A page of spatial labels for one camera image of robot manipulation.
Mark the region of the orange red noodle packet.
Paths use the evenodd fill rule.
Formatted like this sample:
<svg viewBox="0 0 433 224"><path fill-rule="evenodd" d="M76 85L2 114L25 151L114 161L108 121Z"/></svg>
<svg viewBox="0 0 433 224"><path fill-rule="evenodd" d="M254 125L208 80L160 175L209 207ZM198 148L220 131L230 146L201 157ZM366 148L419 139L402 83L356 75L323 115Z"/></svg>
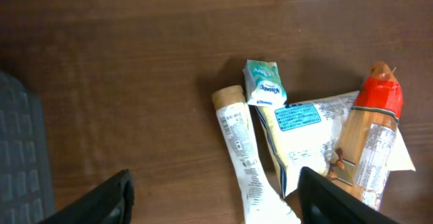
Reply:
<svg viewBox="0 0 433 224"><path fill-rule="evenodd" d="M385 62L375 62L334 148L327 179L374 210L389 176L403 92Z"/></svg>

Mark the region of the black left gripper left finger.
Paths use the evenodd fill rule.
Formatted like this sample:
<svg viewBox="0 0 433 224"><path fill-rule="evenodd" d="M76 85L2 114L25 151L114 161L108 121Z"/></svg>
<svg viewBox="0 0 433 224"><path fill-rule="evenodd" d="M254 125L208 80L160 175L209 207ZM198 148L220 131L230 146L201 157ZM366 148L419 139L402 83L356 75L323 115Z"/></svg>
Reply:
<svg viewBox="0 0 433 224"><path fill-rule="evenodd" d="M124 169L40 223L130 224L134 201L131 173Z"/></svg>

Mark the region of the white tube with tan cap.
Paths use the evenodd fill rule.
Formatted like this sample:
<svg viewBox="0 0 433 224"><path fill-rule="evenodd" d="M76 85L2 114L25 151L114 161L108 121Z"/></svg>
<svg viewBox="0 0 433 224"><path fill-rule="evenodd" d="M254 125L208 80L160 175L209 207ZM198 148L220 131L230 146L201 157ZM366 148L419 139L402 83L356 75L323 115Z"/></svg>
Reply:
<svg viewBox="0 0 433 224"><path fill-rule="evenodd" d="M265 175L242 86L234 85L214 92L212 102L240 187L244 223L300 223Z"/></svg>

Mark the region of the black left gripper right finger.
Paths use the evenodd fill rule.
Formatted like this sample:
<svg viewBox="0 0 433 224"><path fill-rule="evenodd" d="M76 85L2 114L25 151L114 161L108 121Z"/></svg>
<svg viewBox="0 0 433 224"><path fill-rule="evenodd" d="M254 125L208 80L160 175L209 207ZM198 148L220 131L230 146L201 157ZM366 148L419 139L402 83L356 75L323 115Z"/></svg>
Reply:
<svg viewBox="0 0 433 224"><path fill-rule="evenodd" d="M300 171L298 198L304 223L397 224L306 166Z"/></svg>

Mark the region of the yellow white snack bag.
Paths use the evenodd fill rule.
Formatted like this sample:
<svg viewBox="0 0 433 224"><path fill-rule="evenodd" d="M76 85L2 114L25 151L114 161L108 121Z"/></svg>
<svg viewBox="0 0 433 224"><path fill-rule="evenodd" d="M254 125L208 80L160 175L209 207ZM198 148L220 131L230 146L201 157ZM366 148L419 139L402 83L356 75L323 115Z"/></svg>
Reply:
<svg viewBox="0 0 433 224"><path fill-rule="evenodd" d="M351 92L299 104L256 109L284 197L298 187L304 166L327 178L334 148L357 95L357 92ZM398 128L386 166L390 172L415 170Z"/></svg>

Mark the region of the green tissue pack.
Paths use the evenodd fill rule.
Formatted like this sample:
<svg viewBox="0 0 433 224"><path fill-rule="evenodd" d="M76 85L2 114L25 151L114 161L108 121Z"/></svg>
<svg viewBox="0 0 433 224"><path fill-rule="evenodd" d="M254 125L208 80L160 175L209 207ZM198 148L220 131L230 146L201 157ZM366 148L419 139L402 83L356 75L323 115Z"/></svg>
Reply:
<svg viewBox="0 0 433 224"><path fill-rule="evenodd" d="M287 101L276 62L247 60L243 69L247 104L279 106Z"/></svg>

